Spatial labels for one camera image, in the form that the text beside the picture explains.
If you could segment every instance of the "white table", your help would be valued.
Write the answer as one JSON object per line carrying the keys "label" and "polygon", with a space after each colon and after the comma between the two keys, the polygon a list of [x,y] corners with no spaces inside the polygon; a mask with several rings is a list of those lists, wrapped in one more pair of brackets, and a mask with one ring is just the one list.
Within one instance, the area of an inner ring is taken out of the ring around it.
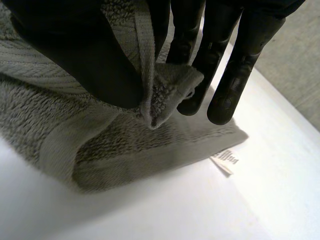
{"label": "white table", "polygon": [[207,159],[91,196],[0,141],[0,240],[320,239],[320,134],[256,70],[235,119],[249,135],[235,175]]}

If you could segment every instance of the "towel tag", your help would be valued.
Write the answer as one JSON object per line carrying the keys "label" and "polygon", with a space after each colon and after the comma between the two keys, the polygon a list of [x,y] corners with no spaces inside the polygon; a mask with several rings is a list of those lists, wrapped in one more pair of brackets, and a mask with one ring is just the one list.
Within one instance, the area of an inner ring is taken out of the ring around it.
{"label": "towel tag", "polygon": [[210,159],[229,175],[234,174],[239,164],[239,158],[229,149],[216,153]]}

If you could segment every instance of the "terry cloth towel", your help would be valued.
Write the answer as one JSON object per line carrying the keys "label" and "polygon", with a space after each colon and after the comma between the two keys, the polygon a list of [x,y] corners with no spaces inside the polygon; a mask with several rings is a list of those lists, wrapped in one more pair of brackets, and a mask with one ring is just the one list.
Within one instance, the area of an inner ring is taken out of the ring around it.
{"label": "terry cloth towel", "polygon": [[233,120],[224,126],[207,120],[209,98],[195,116],[176,111],[203,76],[187,65],[155,63],[143,0],[106,0],[101,10],[143,78],[145,99],[135,110],[92,97],[21,40],[0,3],[0,132],[28,163],[77,191],[101,192],[205,159],[247,138]]}

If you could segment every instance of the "gloved hand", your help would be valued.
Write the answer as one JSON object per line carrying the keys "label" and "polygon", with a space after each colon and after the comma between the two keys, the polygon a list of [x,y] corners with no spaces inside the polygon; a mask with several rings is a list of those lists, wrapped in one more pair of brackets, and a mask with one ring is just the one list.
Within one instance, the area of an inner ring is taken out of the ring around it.
{"label": "gloved hand", "polygon": [[[264,46],[282,27],[286,17],[304,1],[206,0],[205,3],[205,0],[171,0],[175,32],[166,60],[171,64],[189,62],[205,4],[203,37],[192,63],[193,67],[204,74],[204,80],[195,88],[191,98],[182,101],[178,111],[190,116],[199,110],[240,19],[232,54],[207,111],[207,117],[212,123],[224,125],[229,122]],[[149,5],[154,6],[169,4],[166,0],[149,2]],[[167,15],[168,12],[163,11],[163,16]],[[154,29],[161,25],[156,19],[152,19],[152,24]],[[163,42],[157,43],[157,39],[160,37],[155,38],[156,50],[159,52]]]}
{"label": "gloved hand", "polygon": [[18,34],[97,99],[138,107],[142,79],[122,51],[102,0],[2,0]]}

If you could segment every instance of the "finger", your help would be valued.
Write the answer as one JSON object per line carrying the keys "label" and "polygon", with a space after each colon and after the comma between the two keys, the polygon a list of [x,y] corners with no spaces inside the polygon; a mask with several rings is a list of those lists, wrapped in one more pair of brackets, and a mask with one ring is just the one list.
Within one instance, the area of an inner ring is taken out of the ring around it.
{"label": "finger", "polygon": [[121,108],[139,106],[144,94],[142,80],[101,11],[94,14],[90,28],[76,24],[75,28],[63,29],[63,34],[29,30],[15,17],[11,19],[27,43],[73,76],[94,97]]}
{"label": "finger", "polygon": [[199,33],[205,0],[171,0],[174,37],[166,62],[187,64]]}
{"label": "finger", "polygon": [[208,119],[216,125],[225,125],[231,120],[248,81],[249,76],[234,77],[232,68],[236,67],[227,66],[207,110]]}
{"label": "finger", "polygon": [[243,12],[232,54],[207,111],[212,123],[231,120],[261,51],[284,22],[285,18],[262,12]]}
{"label": "finger", "polygon": [[177,107],[181,114],[191,116],[198,112],[241,12],[242,8],[237,5],[231,6],[214,0],[207,0],[203,37],[199,51],[192,63],[193,67],[203,73],[204,79],[195,88],[194,95],[183,100]]}

